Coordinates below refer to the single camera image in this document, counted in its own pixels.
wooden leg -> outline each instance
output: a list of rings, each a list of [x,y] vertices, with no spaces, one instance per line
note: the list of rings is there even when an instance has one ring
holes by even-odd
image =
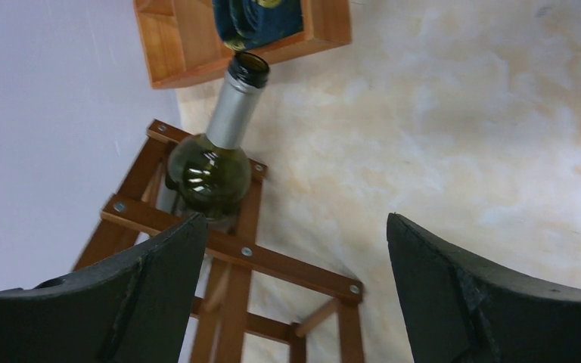
[[[224,268],[224,273],[222,277],[217,281],[217,285],[213,291],[206,291],[206,296],[204,297],[204,304],[201,309],[205,312],[214,312],[224,301],[224,296],[226,296],[226,290],[228,289],[228,279],[230,278],[230,269]]]
[[[191,317],[199,318],[201,306],[203,304],[204,301],[201,298],[194,298]],[[264,318],[263,316],[250,313],[248,313],[248,319],[246,322],[246,333],[282,344],[288,344],[289,337],[292,337],[295,334],[293,327],[291,327],[290,324],[285,324],[281,321]]]
[[[337,299],[330,299],[326,302],[322,307],[315,310],[308,318],[302,321],[302,324],[297,325],[297,329],[295,330],[295,335],[298,337],[305,337],[308,332],[315,329],[318,325],[320,325],[324,320],[328,319],[331,314],[337,311],[337,306],[339,305],[339,301]]]
[[[157,166],[157,170],[155,171],[150,183],[148,183],[148,187],[144,192],[141,201],[147,203],[151,207],[157,206],[157,198],[159,197],[159,190],[161,188],[161,182],[163,180],[163,175],[166,172],[166,164],[168,159],[164,157],[161,159],[159,165]]]
[[[228,263],[214,259],[210,266],[206,294],[211,294],[228,271]],[[208,363],[213,356],[213,346],[219,321],[219,311],[200,312],[197,332],[194,335],[190,363]]]
[[[221,327],[217,340],[215,363],[240,363],[248,319],[250,278],[248,268],[233,265],[226,300],[221,309]]]
[[[293,323],[291,326],[294,331],[297,331],[300,325]],[[298,337],[292,334],[288,340],[288,345],[290,346],[290,359],[288,361],[290,363],[306,363],[306,337]]]
[[[165,151],[166,144],[149,138],[119,186],[117,194],[134,200],[141,199]]]
[[[132,247],[137,241],[137,231],[124,228],[109,221],[100,221],[85,245],[81,256],[74,265],[73,271],[90,266],[113,254]]]
[[[357,306],[340,303],[337,308],[342,363],[364,363],[362,327]]]
[[[235,234],[243,238],[248,247],[255,246],[261,197],[262,184],[254,182],[241,203],[241,211],[235,226]],[[215,363],[241,362],[252,276],[253,271],[248,267],[233,265],[231,268],[222,307],[222,327],[217,340]]]

beige marble surface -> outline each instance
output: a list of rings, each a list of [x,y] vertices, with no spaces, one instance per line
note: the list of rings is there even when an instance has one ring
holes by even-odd
[[[581,287],[581,0],[355,0],[351,46],[275,65],[244,148],[270,167],[259,241],[367,287],[370,363],[411,361],[385,242],[398,212],[538,278]],[[202,132],[218,82],[178,90]],[[269,278],[251,311],[323,296]],[[335,321],[309,361],[337,361]],[[285,361],[249,337],[244,361]]]

wooden slat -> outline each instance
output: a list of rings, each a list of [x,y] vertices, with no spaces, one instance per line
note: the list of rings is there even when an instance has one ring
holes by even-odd
[[[172,16],[172,0],[135,0],[139,13]]]
[[[119,213],[113,209],[114,203],[123,201],[126,211]],[[113,196],[101,214],[102,218],[148,234],[158,234],[179,222],[179,217],[150,208],[147,204],[121,196]],[[336,274],[323,268],[310,265],[298,259],[276,253],[263,247],[250,245],[243,238],[210,231],[206,253],[232,264],[251,268],[254,271],[271,275],[284,281],[336,297],[349,303],[362,301],[363,285],[360,281]],[[253,255],[241,254],[241,248],[248,246]],[[351,285],[359,288],[360,293],[352,293]]]
[[[178,144],[182,142],[182,140],[188,137],[190,134],[156,119],[148,127],[146,135],[148,135],[149,138],[161,141],[166,144],[167,143]],[[264,178],[266,177],[266,171],[268,170],[268,166],[252,159],[249,159],[249,161],[250,161],[250,171],[253,175],[253,180],[257,182],[261,182],[262,180],[264,180]]]
[[[304,33],[298,33],[294,36],[289,36],[288,38],[282,39],[279,42],[284,42],[286,39],[295,36],[305,36]],[[340,43],[329,42],[321,39],[307,39],[305,42],[292,42],[288,46],[284,46],[284,52],[279,51],[268,51],[268,48],[255,49],[253,53],[264,58],[269,64],[283,62],[288,57],[302,57],[303,55],[314,54],[319,51],[325,51],[328,49],[336,48],[341,46]]]
[[[339,304],[337,325],[340,331],[340,356],[342,363],[364,363],[362,326],[358,306]]]
[[[172,73],[170,76],[162,79],[153,79],[152,88],[182,88],[212,81],[213,79],[220,79],[224,76],[230,59],[229,56],[224,56],[211,63],[195,67],[192,70]]]
[[[307,38],[349,44],[352,41],[349,2],[302,0],[304,32]]]
[[[217,35],[213,7],[200,0],[177,0],[172,5],[186,70],[221,59],[225,46]]]
[[[213,261],[218,263],[225,263],[220,259]],[[219,278],[213,289],[208,291],[206,289],[206,296],[204,297],[204,305],[201,307],[204,312],[214,312],[219,305],[224,301],[226,290],[228,289],[228,279],[230,278],[230,268],[224,268],[224,273]]]
[[[254,182],[244,200],[235,226],[235,235],[249,247],[255,246],[262,184]],[[244,338],[248,317],[248,297],[253,271],[248,267],[232,265],[228,289],[222,306],[216,363],[239,363],[244,351]]]
[[[319,309],[315,310],[308,318],[304,319],[301,324],[297,325],[295,335],[305,337],[308,332],[315,329],[324,320],[328,319],[331,314],[337,311],[339,302],[337,299],[330,299]]]
[[[297,331],[298,327],[299,325],[296,323],[291,325],[291,328],[295,329],[295,331]],[[299,337],[293,334],[289,340],[288,345],[290,346],[290,357],[288,361],[290,363],[306,363],[306,337]]]
[[[146,140],[117,193],[134,200],[143,198],[165,152],[166,145],[164,143],[151,138]],[[135,229],[128,230],[114,223],[99,222],[77,259],[73,270],[90,266],[134,246],[138,235],[139,233]]]
[[[137,241],[138,232],[110,221],[100,221],[89,242],[81,252],[73,271],[106,259],[121,247],[132,246]]]
[[[228,263],[215,259],[210,266],[210,274],[206,284],[206,295],[211,294],[219,284],[222,276],[228,271]],[[219,311],[204,312],[197,308],[197,331],[194,335],[194,342],[191,352],[191,363],[207,363],[213,355],[217,324],[219,322]]]
[[[191,317],[199,318],[203,304],[203,299],[199,297],[194,298]],[[290,324],[251,313],[248,313],[247,316],[246,333],[283,344],[288,344],[289,339],[294,335],[293,328]]]
[[[175,17],[135,11],[144,49],[146,69],[152,83],[185,72],[182,40]]]
[[[164,143],[152,138],[146,140],[144,147],[123,179],[117,194],[135,200],[141,199],[148,187],[148,183],[150,183],[157,170],[165,150],[166,145]]]
[[[233,265],[224,304],[220,310],[221,326],[217,338],[215,363],[240,363],[248,322],[248,297],[252,271]]]
[[[153,208],[157,206],[157,198],[159,197],[159,190],[161,189],[161,183],[163,181],[163,176],[166,172],[167,155],[164,155],[159,164],[157,165],[157,171],[155,171],[148,188],[141,199],[141,201],[146,202],[149,206]]]

wooden box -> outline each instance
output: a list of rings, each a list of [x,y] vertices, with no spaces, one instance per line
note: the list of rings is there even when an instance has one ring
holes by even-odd
[[[233,51],[216,33],[212,0],[134,0],[153,88],[223,76]],[[303,31],[253,49],[270,64],[351,43],[348,0],[301,0]]]

wine bottle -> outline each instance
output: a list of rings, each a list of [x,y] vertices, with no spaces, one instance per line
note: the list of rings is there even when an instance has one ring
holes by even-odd
[[[186,209],[211,221],[239,210],[251,179],[241,141],[268,74],[269,65],[262,58],[236,54],[206,133],[187,137],[170,154],[166,186],[179,193]]]

